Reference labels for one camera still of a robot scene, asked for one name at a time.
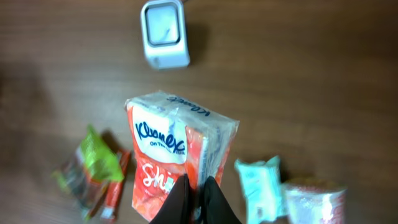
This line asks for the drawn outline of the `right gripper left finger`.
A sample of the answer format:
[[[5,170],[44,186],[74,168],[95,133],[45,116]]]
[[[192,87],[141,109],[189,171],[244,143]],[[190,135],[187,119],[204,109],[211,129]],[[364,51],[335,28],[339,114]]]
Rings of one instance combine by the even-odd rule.
[[[181,175],[157,215],[149,224],[187,224],[190,220],[190,184],[187,174]]]

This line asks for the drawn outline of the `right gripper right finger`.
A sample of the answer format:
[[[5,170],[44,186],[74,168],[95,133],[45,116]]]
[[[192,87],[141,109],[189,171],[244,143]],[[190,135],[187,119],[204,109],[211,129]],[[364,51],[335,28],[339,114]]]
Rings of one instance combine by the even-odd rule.
[[[212,176],[204,184],[201,204],[204,224],[241,224]]]

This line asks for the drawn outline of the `light blue tissue pack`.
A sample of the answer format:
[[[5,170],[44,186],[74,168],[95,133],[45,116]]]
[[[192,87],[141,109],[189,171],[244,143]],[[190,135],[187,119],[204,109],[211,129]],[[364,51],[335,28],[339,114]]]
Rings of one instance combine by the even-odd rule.
[[[274,222],[287,215],[279,166],[279,156],[274,156],[267,162],[251,164],[239,159],[235,161],[234,168],[246,200],[248,224]]]

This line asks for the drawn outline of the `red snack bar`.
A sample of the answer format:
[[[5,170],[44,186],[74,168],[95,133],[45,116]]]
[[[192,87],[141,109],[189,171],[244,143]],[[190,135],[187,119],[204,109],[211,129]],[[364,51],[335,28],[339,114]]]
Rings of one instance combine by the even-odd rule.
[[[119,149],[116,153],[123,175],[126,176],[129,161],[131,160],[131,151]],[[114,223],[117,219],[117,212],[121,196],[123,194],[124,179],[119,182],[111,182],[106,193],[104,209],[101,218],[106,223]]]

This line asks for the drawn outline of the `orange small carton box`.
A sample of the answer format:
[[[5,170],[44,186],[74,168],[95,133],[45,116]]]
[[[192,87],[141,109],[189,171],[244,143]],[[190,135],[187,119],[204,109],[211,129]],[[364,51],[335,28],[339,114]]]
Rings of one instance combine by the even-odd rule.
[[[132,207],[147,221],[180,176],[194,195],[209,177],[221,183],[238,120],[164,91],[128,99],[125,109],[136,159]]]

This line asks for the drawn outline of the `cup noodle container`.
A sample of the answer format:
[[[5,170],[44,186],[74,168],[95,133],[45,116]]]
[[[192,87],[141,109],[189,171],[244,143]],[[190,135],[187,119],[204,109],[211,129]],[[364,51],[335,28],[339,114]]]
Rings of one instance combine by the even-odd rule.
[[[313,177],[283,183],[291,224],[344,224],[346,187]]]

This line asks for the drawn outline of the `green gummy candy bag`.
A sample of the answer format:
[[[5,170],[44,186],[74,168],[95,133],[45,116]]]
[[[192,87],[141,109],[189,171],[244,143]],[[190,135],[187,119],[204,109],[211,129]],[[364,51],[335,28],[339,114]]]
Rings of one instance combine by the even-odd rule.
[[[84,221],[95,214],[109,184],[124,179],[117,155],[91,125],[74,154],[52,176],[75,198]]]

